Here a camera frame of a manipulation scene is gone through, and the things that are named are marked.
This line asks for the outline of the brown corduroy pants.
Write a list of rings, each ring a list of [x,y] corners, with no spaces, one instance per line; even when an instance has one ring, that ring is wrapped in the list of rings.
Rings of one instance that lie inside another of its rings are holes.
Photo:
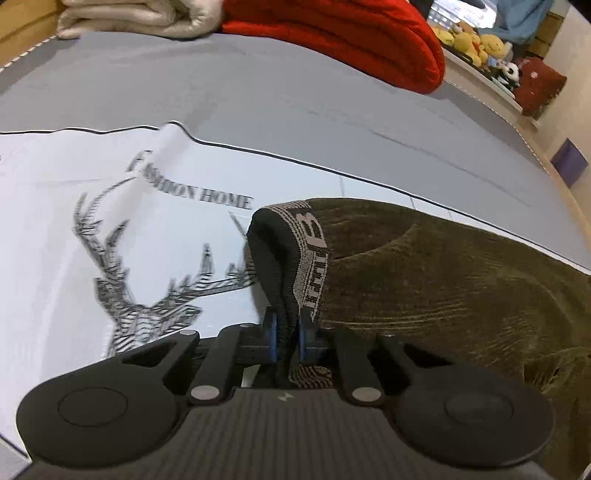
[[[247,230],[277,316],[276,377],[329,387],[297,359],[298,318],[392,333],[537,388],[556,429],[543,467],[590,463],[590,278],[522,243],[394,204],[318,198],[260,208]]]

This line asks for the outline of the white printed deer bed runner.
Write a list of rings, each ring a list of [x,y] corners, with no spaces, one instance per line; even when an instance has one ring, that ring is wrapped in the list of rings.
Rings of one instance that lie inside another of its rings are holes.
[[[180,124],[1,136],[1,437],[22,398],[109,354],[194,328],[256,322],[240,281],[245,232],[268,204],[317,197],[402,205],[508,237],[581,271],[588,252],[408,191],[191,137]]]

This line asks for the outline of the grey bed sheet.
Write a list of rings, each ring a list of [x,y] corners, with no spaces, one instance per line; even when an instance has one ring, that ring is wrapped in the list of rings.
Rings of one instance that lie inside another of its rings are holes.
[[[517,129],[451,84],[421,95],[286,42],[52,39],[1,70],[5,131],[181,123],[201,140],[415,194],[581,266],[590,243]]]

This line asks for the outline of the purple storage box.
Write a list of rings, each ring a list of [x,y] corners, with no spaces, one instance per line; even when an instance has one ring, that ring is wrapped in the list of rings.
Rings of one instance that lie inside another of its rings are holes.
[[[572,187],[589,166],[583,153],[569,138],[554,154],[551,163],[567,187]]]

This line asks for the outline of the red folded blanket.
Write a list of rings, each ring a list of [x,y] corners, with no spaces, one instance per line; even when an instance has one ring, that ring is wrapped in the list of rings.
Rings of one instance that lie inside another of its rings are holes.
[[[293,43],[421,94],[445,77],[432,28],[408,1],[225,1],[221,31]]]

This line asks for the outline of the panda plush toy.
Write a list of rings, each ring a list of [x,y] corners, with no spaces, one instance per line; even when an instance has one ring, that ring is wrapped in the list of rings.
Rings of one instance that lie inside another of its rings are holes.
[[[513,62],[503,62],[499,65],[496,79],[508,90],[514,90],[520,86],[522,73]]]

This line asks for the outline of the dark red cushion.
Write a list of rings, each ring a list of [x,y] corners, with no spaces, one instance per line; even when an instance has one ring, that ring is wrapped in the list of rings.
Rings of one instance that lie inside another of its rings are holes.
[[[567,77],[537,57],[525,57],[516,62],[520,86],[514,90],[522,114],[538,120],[544,110],[558,97]]]

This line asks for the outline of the cream folded blanket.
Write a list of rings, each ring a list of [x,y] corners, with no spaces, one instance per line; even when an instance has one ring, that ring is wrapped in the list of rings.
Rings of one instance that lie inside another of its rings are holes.
[[[87,32],[124,32],[170,39],[194,39],[217,30],[221,0],[65,1],[57,36],[77,39]]]

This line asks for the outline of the yellow plush toys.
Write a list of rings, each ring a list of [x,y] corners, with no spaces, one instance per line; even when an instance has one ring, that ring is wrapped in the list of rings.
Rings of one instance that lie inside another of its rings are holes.
[[[496,68],[499,61],[508,55],[506,44],[496,35],[480,35],[464,21],[452,24],[448,29],[432,25],[432,30],[441,43],[466,59],[476,68]]]

